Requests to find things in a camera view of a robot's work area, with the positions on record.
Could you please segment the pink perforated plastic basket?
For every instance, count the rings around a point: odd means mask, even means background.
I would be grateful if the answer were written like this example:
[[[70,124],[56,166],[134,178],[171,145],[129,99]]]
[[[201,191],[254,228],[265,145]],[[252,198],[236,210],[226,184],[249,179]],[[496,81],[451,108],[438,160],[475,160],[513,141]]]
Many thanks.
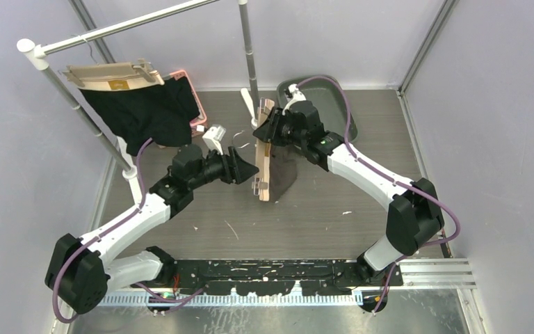
[[[171,72],[167,75],[162,76],[164,81],[167,81],[169,79],[175,79],[179,80],[181,78],[187,78],[189,87],[191,90],[191,94],[193,98],[195,99],[198,115],[196,118],[190,121],[190,128],[191,128],[191,136],[193,138],[203,135],[205,131],[208,129],[208,118],[207,113],[204,110],[202,103],[200,101],[200,98],[197,94],[197,91],[193,85],[192,79],[188,75],[187,71],[185,70],[176,70],[174,72]]]

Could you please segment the black clothes in basket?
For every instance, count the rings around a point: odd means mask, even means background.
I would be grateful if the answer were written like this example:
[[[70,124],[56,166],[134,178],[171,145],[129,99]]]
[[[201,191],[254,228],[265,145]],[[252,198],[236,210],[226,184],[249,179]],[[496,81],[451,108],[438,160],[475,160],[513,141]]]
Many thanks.
[[[169,79],[165,81],[165,91],[169,98],[169,107],[171,111],[176,112],[188,122],[197,117],[198,111],[195,99],[191,94],[187,78],[179,80]]]

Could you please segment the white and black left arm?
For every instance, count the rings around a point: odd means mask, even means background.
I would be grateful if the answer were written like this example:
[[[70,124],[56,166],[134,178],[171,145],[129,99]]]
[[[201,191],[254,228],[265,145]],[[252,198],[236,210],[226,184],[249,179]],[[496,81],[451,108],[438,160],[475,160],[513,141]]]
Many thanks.
[[[168,222],[194,199],[194,190],[220,180],[242,184],[259,168],[245,161],[236,148],[227,153],[197,145],[181,147],[167,174],[144,194],[140,203],[107,224],[80,237],[67,233],[54,246],[45,285],[52,290],[56,316],[64,323],[59,303],[65,302],[78,315],[95,308],[107,293],[137,283],[167,287],[177,274],[174,258],[158,246],[149,246],[131,257],[119,254],[156,226]]]

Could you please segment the grey-green plastic tub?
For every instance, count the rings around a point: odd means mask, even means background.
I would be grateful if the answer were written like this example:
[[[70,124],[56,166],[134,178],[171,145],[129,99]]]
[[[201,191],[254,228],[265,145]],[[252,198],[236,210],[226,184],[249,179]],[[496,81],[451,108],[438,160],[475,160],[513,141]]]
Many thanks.
[[[298,77],[281,82],[276,90],[277,103],[280,107],[284,107],[289,101],[285,90],[291,84],[297,84],[306,99],[318,109],[325,130],[343,136],[347,123],[347,111],[343,95],[336,87],[339,83],[334,77],[327,76],[327,79],[316,78],[299,85],[301,81],[306,79],[310,79],[310,77]]]

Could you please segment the white and metal clothes rack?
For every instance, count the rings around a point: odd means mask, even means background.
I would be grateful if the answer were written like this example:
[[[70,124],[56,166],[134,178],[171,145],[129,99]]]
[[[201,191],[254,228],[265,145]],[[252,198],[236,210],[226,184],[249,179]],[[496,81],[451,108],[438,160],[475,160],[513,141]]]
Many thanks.
[[[104,135],[103,131],[96,124],[96,122],[88,115],[88,113],[80,104],[80,102],[78,102],[75,96],[73,96],[73,94],[69,91],[66,85],[60,80],[59,76],[51,69],[50,64],[47,61],[47,56],[50,54],[58,53],[60,51],[64,51],[66,49],[71,49],[78,45],[88,44],[89,42],[94,41],[96,49],[100,52],[102,58],[105,61],[109,61],[111,60],[111,55],[104,52],[104,49],[100,47],[103,38],[110,35],[114,35],[116,33],[127,31],[129,29],[134,29],[145,24],[149,24],[160,19],[165,19],[173,15],[184,13],[188,10],[199,8],[207,4],[210,4],[210,1],[187,1],[168,8],[154,11],[152,13],[141,15],[133,19],[128,19],[123,22],[112,24],[110,26],[106,26],[103,28],[93,28],[76,36],[72,36],[71,38],[67,38],[60,42],[55,42],[45,46],[37,45],[34,43],[34,41],[28,38],[22,38],[17,42],[17,50],[29,60],[29,62],[34,66],[35,69],[45,75],[45,77],[49,80],[52,86],[56,88],[56,90],[67,101],[70,108],[77,112],[77,114],[82,118],[84,123],[93,132],[95,137],[100,140],[101,144],[111,154],[113,161],[117,165],[121,166],[121,168],[123,169],[124,179],[129,184],[132,198],[135,203],[138,203],[140,202],[140,200],[143,199],[143,191],[136,184],[137,173],[139,172],[138,167],[136,167],[133,164],[133,161],[127,157],[127,153],[121,145],[113,144]],[[248,111],[250,112],[251,124],[255,127],[257,126],[257,109],[259,108],[259,89],[257,85],[256,68],[254,64],[254,54],[252,48],[247,1],[239,1],[238,9],[240,12],[244,50],[248,67],[248,79],[250,83],[250,88],[248,90],[245,88],[241,90],[241,96],[243,97]]]

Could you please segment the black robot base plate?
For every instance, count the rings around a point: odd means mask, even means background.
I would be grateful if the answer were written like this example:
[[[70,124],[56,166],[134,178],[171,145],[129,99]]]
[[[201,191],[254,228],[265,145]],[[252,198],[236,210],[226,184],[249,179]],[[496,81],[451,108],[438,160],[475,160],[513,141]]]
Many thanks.
[[[361,287],[401,286],[396,267],[373,273],[354,260],[175,260],[163,268],[150,287],[179,292],[202,289],[210,296],[235,291],[247,296],[285,296],[299,285],[302,296],[348,295]]]

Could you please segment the beige clip hanger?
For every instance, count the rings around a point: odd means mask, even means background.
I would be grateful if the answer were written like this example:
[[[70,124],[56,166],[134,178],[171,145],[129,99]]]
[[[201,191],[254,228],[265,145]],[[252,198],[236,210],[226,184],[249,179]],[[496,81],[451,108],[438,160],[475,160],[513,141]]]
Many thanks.
[[[253,130],[262,125],[268,118],[275,102],[262,97],[259,107],[256,109],[252,119],[251,127]],[[254,164],[259,172],[252,179],[253,194],[262,202],[269,202],[272,199],[270,194],[270,143],[264,143],[257,139],[255,141]]]
[[[145,58],[135,62],[68,65],[61,74],[81,90],[123,91],[165,84],[159,71]]]

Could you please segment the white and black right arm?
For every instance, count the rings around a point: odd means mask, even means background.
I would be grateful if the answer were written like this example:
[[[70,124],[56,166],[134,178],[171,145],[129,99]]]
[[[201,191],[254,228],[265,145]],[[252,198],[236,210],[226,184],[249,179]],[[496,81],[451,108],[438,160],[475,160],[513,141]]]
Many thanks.
[[[401,177],[359,153],[325,129],[310,101],[295,102],[288,111],[276,108],[253,135],[272,146],[298,148],[307,161],[348,180],[385,209],[385,233],[357,258],[365,285],[377,285],[391,263],[415,254],[444,227],[431,181]]]

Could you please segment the grey-brown underwear with beige waistband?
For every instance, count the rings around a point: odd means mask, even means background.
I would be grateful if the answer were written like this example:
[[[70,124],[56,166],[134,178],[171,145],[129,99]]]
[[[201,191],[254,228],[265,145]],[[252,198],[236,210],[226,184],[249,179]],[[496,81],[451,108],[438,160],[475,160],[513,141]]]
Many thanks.
[[[267,188],[259,193],[264,202],[278,201],[294,184],[298,176],[298,165],[295,159],[295,148],[271,146],[268,155]]]

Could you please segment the black underwear with beige waistband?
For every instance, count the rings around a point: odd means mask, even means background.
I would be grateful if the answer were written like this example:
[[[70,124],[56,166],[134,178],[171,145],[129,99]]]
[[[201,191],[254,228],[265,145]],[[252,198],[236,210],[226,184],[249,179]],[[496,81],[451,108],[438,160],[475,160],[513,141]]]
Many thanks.
[[[123,91],[82,90],[85,100],[135,157],[143,143],[178,148],[192,143],[190,122],[171,111],[164,85]]]

